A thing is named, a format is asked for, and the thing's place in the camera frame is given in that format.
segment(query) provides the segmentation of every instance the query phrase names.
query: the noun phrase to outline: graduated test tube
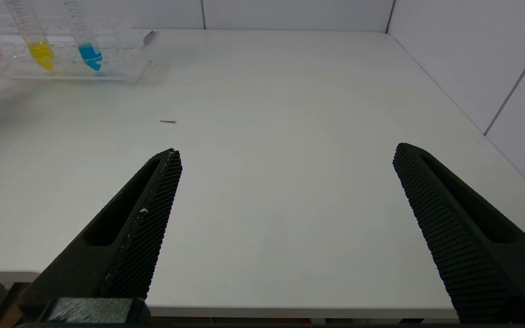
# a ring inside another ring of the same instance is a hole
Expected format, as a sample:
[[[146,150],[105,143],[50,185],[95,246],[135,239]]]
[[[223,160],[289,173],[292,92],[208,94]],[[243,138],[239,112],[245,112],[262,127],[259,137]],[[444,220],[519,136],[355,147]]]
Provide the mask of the graduated test tube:
[[[72,32],[82,60],[95,71],[100,70],[103,55],[100,53],[98,42],[96,42],[81,0],[60,0],[60,4],[64,8],[70,32]]]
[[[30,0],[5,0],[5,4],[34,62],[45,69],[53,69],[54,53],[48,44]]]

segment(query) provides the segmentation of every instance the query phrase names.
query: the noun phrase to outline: wall seam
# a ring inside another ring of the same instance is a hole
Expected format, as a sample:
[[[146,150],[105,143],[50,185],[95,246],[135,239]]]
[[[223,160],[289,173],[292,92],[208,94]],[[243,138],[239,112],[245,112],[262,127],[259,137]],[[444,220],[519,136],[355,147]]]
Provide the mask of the wall seam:
[[[506,104],[508,103],[508,101],[512,97],[513,93],[516,91],[518,85],[520,84],[520,82],[524,78],[524,76],[525,76],[525,67],[524,67],[523,71],[521,72],[520,76],[518,77],[516,83],[514,83],[514,86],[512,87],[512,90],[508,93],[508,95],[506,96],[506,99],[504,99],[504,102],[502,102],[502,105],[499,107],[499,109],[496,112],[494,118],[491,120],[491,122],[487,126],[487,129],[485,129],[485,132],[483,133],[483,135],[487,136],[487,133],[489,133],[489,130],[491,129],[491,127],[494,126],[495,120],[498,119],[498,116],[502,113],[502,110],[504,110],[504,107],[506,107]]]

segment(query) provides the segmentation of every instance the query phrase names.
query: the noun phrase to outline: yellow liquid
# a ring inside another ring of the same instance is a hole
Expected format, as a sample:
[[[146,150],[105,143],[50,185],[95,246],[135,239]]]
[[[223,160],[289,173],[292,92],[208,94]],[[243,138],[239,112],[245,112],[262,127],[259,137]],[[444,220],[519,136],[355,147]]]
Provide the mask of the yellow liquid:
[[[31,43],[27,45],[27,49],[31,53],[31,57],[34,59],[34,62],[37,62],[38,65],[42,66],[47,70],[52,70],[54,68],[54,53],[50,46],[45,42]]]

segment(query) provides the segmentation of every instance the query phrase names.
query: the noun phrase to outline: white table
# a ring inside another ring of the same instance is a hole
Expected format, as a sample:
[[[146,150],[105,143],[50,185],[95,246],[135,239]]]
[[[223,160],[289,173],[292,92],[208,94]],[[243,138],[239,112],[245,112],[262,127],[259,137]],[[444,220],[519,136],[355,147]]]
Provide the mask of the white table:
[[[0,282],[33,280],[169,147],[154,315],[454,318],[400,142],[525,231],[523,177],[390,36],[160,31],[150,53],[139,85],[0,87]]]

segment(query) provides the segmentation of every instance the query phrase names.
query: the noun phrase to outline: blue liquid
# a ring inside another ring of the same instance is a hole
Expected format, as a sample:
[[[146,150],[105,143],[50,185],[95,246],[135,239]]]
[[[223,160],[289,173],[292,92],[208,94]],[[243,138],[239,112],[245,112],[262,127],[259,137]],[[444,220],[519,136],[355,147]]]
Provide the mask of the blue liquid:
[[[90,43],[81,44],[78,46],[78,50],[81,54],[82,60],[88,65],[88,67],[95,71],[100,70],[100,62],[103,60],[103,55],[99,52],[94,51],[94,47]]]

